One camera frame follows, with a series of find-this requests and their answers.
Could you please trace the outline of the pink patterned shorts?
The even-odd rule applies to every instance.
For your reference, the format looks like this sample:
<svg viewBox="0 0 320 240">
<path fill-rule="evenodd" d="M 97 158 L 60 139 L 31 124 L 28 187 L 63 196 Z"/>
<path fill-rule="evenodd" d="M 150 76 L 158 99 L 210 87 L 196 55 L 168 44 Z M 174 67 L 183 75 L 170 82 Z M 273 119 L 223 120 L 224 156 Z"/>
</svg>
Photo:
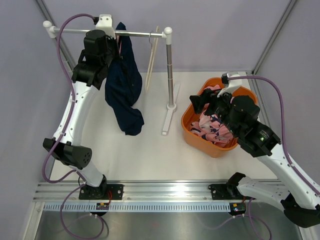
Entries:
<svg viewBox="0 0 320 240">
<path fill-rule="evenodd" d="M 208 103 L 204 105 L 199 119 L 190 124 L 189 131 L 217 147 L 224 148 L 234 140 L 234 136 L 215 114 L 205 115 L 208 106 Z"/>
</svg>

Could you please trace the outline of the navy blue shorts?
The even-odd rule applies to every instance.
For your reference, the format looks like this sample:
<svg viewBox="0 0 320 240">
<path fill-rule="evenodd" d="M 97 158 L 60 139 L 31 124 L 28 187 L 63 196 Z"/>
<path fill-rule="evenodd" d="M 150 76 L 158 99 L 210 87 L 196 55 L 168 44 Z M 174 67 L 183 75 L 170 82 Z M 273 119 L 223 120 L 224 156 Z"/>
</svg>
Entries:
<svg viewBox="0 0 320 240">
<path fill-rule="evenodd" d="M 138 135 L 144 125 L 139 109 L 133 108 L 142 92 L 142 76 L 139 73 L 132 41 L 121 36 L 120 59 L 112 60 L 105 82 L 105 101 L 113 109 L 118 126 L 126 135 Z"/>
</svg>

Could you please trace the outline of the cream plastic hanger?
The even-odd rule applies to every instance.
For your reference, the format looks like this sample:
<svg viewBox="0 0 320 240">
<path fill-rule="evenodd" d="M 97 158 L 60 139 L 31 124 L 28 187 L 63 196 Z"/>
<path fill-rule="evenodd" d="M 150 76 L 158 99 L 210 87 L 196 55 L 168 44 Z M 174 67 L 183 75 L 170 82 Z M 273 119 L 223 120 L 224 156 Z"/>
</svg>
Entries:
<svg viewBox="0 0 320 240">
<path fill-rule="evenodd" d="M 155 56 L 157 52 L 157 47 L 158 47 L 158 38 L 154 37 L 153 41 L 151 42 L 151 36 L 149 37 L 149 43 L 151 45 L 151 52 L 150 52 L 150 58 L 149 58 L 149 63 L 148 63 L 148 69 L 146 72 L 146 78 L 145 78 L 145 91 L 148 92 L 149 90 L 149 85 L 150 85 L 150 80 L 154 68 L 154 61 L 155 61 Z"/>
</svg>

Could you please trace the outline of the pink plastic hanger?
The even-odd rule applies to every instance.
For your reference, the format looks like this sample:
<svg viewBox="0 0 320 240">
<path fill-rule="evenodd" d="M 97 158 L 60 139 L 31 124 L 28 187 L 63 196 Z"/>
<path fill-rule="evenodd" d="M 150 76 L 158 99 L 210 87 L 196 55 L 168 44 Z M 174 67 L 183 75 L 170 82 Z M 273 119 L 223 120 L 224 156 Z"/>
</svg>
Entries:
<svg viewBox="0 0 320 240">
<path fill-rule="evenodd" d="M 117 35 L 116 36 L 116 40 L 117 40 L 117 43 L 118 43 L 118 52 L 119 52 L 119 55 L 121 54 L 121 50 L 122 50 L 122 39 L 121 39 L 121 36 Z"/>
</svg>

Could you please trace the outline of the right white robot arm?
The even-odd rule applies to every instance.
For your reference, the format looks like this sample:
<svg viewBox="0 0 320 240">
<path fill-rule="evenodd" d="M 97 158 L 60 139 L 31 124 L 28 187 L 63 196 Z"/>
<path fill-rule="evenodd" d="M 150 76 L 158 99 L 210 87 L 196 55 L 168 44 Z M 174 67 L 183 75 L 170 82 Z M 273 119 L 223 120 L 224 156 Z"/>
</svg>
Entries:
<svg viewBox="0 0 320 240">
<path fill-rule="evenodd" d="M 240 147 L 267 166 L 284 185 L 283 188 L 272 187 L 237 172 L 226 183 L 228 196 L 237 199 L 242 195 L 263 201 L 281 210 L 302 228 L 320 223 L 319 185 L 290 159 L 283 149 L 284 142 L 258 121 L 260 108 L 250 96 L 232 96 L 222 90 L 205 89 L 189 99 L 196 114 L 216 115 Z"/>
</svg>

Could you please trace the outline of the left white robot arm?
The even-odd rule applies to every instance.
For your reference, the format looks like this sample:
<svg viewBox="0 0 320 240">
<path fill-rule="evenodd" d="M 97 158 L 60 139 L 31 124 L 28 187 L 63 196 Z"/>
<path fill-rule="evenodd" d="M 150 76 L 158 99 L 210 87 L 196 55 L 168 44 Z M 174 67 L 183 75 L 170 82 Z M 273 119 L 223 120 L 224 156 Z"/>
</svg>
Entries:
<svg viewBox="0 0 320 240">
<path fill-rule="evenodd" d="M 103 199 L 108 195 L 106 177 L 92 162 L 93 151 L 81 145 L 84 125 L 93 100 L 108 76 L 108 68 L 118 47 L 103 30 L 86 33 L 84 49 L 71 77 L 71 91 L 65 112 L 52 138 L 43 141 L 48 153 L 84 180 L 82 199 Z"/>
</svg>

